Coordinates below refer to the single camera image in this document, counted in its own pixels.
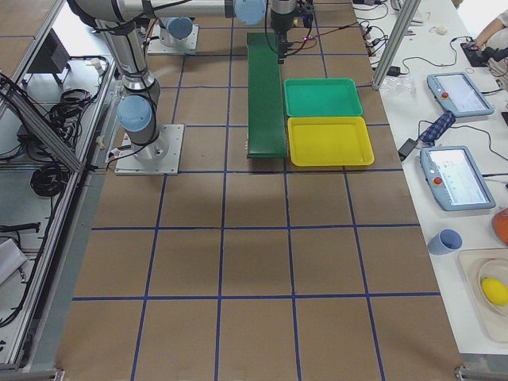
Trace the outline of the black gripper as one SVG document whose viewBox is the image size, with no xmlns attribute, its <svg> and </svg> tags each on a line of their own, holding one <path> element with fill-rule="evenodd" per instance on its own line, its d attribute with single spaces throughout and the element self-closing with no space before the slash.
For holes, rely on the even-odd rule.
<svg viewBox="0 0 508 381">
<path fill-rule="evenodd" d="M 287 34 L 276 35 L 276 48 L 279 60 L 287 58 Z"/>
</svg>

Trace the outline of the person hand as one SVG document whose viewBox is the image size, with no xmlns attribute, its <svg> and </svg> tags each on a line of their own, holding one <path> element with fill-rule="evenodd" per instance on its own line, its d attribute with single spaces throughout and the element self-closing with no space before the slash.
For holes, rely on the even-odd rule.
<svg viewBox="0 0 508 381">
<path fill-rule="evenodd" d="M 480 33 L 476 38 L 475 38 L 475 44 L 477 46 L 483 46 L 485 45 L 488 40 L 489 40 L 490 36 L 485 34 L 485 33 Z"/>
</svg>

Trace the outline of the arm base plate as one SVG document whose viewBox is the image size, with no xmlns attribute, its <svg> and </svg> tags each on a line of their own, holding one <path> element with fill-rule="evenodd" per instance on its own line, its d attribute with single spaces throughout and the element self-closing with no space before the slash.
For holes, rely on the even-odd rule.
<svg viewBox="0 0 508 381">
<path fill-rule="evenodd" d="M 177 39 L 166 29 L 161 29 L 159 24 L 155 24 L 148 42 L 147 53 L 152 56 L 195 55 L 198 44 L 198 31 L 199 26 L 193 25 L 189 36 Z"/>
<path fill-rule="evenodd" d="M 177 175 L 184 125 L 160 125 L 159 136 L 147 147 L 132 145 L 127 133 L 122 144 L 128 148 L 114 154 L 116 175 Z"/>
</svg>

